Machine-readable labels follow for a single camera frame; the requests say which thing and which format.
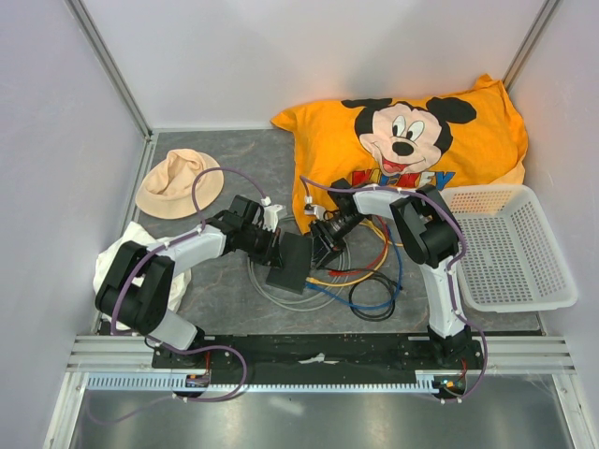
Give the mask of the black network switch box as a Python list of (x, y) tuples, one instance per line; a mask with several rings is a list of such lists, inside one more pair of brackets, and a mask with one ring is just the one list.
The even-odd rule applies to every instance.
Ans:
[(308, 236), (284, 233), (280, 242), (282, 266), (271, 268), (266, 284), (301, 295), (310, 275), (313, 241)]

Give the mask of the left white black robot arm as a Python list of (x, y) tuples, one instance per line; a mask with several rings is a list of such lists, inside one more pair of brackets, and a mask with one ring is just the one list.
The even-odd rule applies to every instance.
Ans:
[(206, 354), (203, 331), (168, 308), (174, 278), (235, 251), (280, 268), (278, 224), (285, 216), (286, 207), (268, 198), (235, 196), (228, 209), (175, 238), (150, 246), (123, 243), (95, 298), (95, 307), (110, 318), (110, 334), (159, 341), (184, 367), (197, 367)]

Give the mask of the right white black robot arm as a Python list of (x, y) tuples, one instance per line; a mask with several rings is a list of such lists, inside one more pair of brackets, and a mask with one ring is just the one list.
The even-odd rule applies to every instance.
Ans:
[(322, 268), (343, 250), (343, 237), (370, 216), (392, 220), (403, 249), (419, 265), (429, 301), (429, 357), (439, 368), (450, 368), (471, 341), (471, 330), (462, 315), (455, 268), (460, 260), (460, 226), (436, 187), (418, 190), (377, 184), (351, 187), (339, 179), (326, 189), (337, 210), (325, 210), (306, 200), (305, 213), (313, 238), (313, 266)]

